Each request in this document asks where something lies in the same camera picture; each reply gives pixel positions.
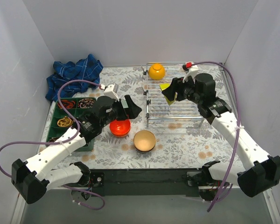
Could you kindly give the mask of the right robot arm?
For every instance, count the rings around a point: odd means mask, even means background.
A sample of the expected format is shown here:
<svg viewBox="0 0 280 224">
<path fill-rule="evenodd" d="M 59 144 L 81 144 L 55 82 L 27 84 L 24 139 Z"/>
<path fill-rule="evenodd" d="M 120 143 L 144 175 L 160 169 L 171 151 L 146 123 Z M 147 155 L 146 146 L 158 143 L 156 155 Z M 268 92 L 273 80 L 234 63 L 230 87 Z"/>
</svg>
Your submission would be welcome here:
<svg viewBox="0 0 280 224">
<path fill-rule="evenodd" d="M 200 115 L 205 118 L 231 146 L 236 146 L 244 170 L 224 168 L 220 161 L 211 161 L 202 166 L 199 174 L 193 178 L 206 185 L 218 180 L 237 185 L 249 197 L 276 186 L 280 182 L 280 157 L 272 157 L 262 149 L 248 134 L 243 126 L 237 124 L 237 118 L 230 106 L 216 96 L 215 80 L 212 75 L 201 73 L 185 81 L 173 78 L 169 87 L 162 94 L 169 101 L 189 100 L 197 105 Z"/>
</svg>

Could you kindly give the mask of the lime green bowl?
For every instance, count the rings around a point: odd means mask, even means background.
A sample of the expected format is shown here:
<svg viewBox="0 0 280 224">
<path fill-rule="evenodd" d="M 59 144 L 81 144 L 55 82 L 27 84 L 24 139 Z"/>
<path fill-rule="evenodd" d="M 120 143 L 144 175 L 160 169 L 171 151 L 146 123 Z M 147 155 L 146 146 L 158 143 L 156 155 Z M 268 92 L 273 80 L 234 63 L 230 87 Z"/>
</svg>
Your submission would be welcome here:
<svg viewBox="0 0 280 224">
<path fill-rule="evenodd" d="M 170 89 L 167 90 L 170 87 L 169 83 L 163 83 L 160 84 L 159 86 L 160 86 L 161 93 L 164 96 L 167 104 L 171 106 L 175 102 L 177 94 L 175 93 L 173 95 Z"/>
</svg>

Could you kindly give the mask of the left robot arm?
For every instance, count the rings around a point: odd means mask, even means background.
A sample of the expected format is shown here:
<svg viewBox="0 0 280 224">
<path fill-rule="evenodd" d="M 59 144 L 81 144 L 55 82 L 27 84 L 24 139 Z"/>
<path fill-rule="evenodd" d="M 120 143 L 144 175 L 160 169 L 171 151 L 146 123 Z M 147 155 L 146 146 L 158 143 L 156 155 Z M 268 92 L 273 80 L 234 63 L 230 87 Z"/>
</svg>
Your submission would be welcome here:
<svg viewBox="0 0 280 224">
<path fill-rule="evenodd" d="M 54 167 L 100 135 L 103 128 L 112 121 L 135 119 L 141 111 L 129 95 L 123 100 L 99 97 L 91 108 L 79 114 L 77 123 L 56 142 L 26 161 L 17 159 L 13 162 L 12 184 L 28 204 L 37 202 L 50 189 L 68 183 L 77 183 L 81 187 L 88 185 L 91 171 L 82 162 L 61 169 Z"/>
</svg>

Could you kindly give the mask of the orange bowl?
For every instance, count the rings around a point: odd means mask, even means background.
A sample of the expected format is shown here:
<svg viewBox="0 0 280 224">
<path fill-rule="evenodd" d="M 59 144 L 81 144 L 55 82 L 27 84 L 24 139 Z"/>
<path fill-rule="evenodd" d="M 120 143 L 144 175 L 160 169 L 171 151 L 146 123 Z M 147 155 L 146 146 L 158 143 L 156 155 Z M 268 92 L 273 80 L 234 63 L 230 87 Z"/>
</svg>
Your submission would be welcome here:
<svg viewBox="0 0 280 224">
<path fill-rule="evenodd" d="M 124 138 L 129 134 L 129 131 L 126 131 L 124 133 L 112 132 L 112 134 L 117 138 Z"/>
<path fill-rule="evenodd" d="M 115 120 L 115 121 L 112 121 L 110 123 L 110 131 L 111 133 L 112 132 L 118 132 L 118 133 L 124 133 L 126 131 L 129 131 L 131 130 L 131 122 L 130 120 L 126 119 L 126 120 Z"/>
</svg>

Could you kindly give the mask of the cream bird pattern bowl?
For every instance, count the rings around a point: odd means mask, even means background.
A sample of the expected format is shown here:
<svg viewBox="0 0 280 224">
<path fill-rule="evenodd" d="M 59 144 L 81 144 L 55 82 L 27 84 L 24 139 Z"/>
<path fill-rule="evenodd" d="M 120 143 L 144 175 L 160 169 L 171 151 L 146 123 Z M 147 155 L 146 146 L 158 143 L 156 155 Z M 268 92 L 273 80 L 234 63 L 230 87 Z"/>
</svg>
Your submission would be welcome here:
<svg viewBox="0 0 280 224">
<path fill-rule="evenodd" d="M 135 134 L 133 143 L 134 146 L 137 147 L 154 147 L 156 144 L 156 137 L 148 130 L 141 130 Z"/>
</svg>

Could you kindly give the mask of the yellow bowl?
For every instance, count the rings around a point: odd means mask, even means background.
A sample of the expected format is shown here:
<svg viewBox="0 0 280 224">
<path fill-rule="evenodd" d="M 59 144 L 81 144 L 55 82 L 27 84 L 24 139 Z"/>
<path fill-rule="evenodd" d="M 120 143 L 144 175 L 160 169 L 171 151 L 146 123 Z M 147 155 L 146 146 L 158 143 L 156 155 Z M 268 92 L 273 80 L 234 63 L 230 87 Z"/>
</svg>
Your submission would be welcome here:
<svg viewBox="0 0 280 224">
<path fill-rule="evenodd" d="M 161 80 L 165 77 L 165 68 L 160 63 L 154 63 L 149 68 L 148 74 L 153 80 Z"/>
</svg>

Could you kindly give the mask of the black gold rimmed bowl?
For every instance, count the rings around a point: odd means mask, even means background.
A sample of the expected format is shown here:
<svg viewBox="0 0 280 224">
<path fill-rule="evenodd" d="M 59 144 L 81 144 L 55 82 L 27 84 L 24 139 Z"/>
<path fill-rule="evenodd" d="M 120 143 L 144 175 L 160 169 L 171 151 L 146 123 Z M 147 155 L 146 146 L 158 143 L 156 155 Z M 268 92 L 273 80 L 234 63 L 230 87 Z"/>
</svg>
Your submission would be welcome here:
<svg viewBox="0 0 280 224">
<path fill-rule="evenodd" d="M 151 152 L 152 150 L 154 150 L 154 147 L 137 147 L 137 146 L 135 146 L 135 148 L 139 153 L 143 153 L 143 154 Z"/>
</svg>

